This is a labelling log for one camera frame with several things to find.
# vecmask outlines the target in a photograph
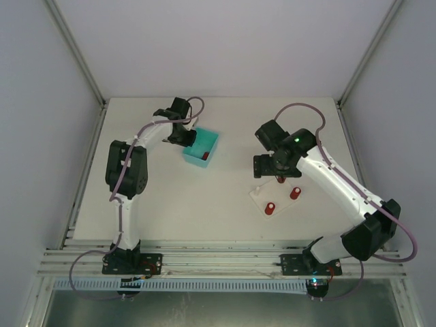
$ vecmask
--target black mounting bracket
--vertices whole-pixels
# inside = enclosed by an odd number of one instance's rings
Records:
[[[322,276],[330,277],[342,275],[341,263],[332,260],[326,264],[318,264],[316,269],[309,269],[303,261],[303,254],[282,254],[280,255],[281,273],[283,276]]]
[[[163,256],[161,253],[141,253],[140,243],[133,250],[115,249],[103,257],[103,275],[160,275]]]

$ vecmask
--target teal bin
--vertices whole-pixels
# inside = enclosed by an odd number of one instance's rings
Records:
[[[219,134],[200,127],[196,131],[196,141],[183,149],[182,156],[190,164],[206,168],[217,148]]]

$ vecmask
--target gray wall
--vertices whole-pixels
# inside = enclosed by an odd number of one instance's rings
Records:
[[[402,206],[418,239],[407,265],[428,326],[436,326],[436,1],[407,1],[345,104],[369,185]],[[410,250],[402,231],[395,243]]]
[[[58,2],[107,98],[338,98],[393,0]]]
[[[53,247],[98,113],[41,1],[0,9],[0,326],[17,326]]]

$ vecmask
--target white platform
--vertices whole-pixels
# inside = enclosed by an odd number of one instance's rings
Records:
[[[274,219],[265,220],[249,192],[274,177],[253,178],[253,156],[265,153],[254,132],[292,102],[317,106],[326,116],[323,145],[353,176],[356,172],[331,98],[205,98],[199,127],[221,133],[208,168],[184,161],[183,148],[160,144],[149,153],[149,182],[140,196],[139,229],[144,240],[311,240],[347,229],[341,209],[314,182],[290,180],[304,196]],[[104,175],[109,145],[126,140],[172,98],[111,99],[80,207],[74,239],[111,240],[114,204]],[[193,102],[194,111],[199,108]],[[320,118],[307,108],[290,108],[279,124],[290,133],[312,132]]]

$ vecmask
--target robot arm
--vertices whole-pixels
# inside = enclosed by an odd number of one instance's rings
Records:
[[[190,130],[194,120],[184,125],[190,104],[187,100],[175,98],[171,108],[159,109],[153,115],[151,126],[140,136],[121,142],[115,140],[110,145],[108,165],[106,167],[106,183],[119,199],[116,202],[116,225],[119,225],[119,207],[121,205],[122,232],[117,232],[111,249],[117,242],[116,249],[104,257],[103,273],[107,275],[141,275],[149,266],[141,266],[140,237],[138,234],[138,196],[145,190],[148,181],[147,155],[162,141],[181,146],[191,146],[196,139],[196,131]],[[129,148],[130,158],[120,181]]]
[[[289,135],[276,121],[271,120],[263,124],[255,135],[267,151],[273,152],[272,155],[257,155],[253,158],[255,178],[300,177],[305,174],[338,203],[349,219],[351,227],[345,227],[345,231],[341,230],[336,235],[321,237],[303,251],[309,270],[315,270],[318,264],[338,258],[352,256],[362,261],[368,260],[394,236],[396,224],[368,202],[372,200],[380,204],[396,218],[399,216],[400,206],[394,200],[384,202],[365,189],[323,148],[331,164],[324,161],[315,136],[310,131],[300,129]],[[354,182],[367,198],[364,199],[333,168],[337,168]]]

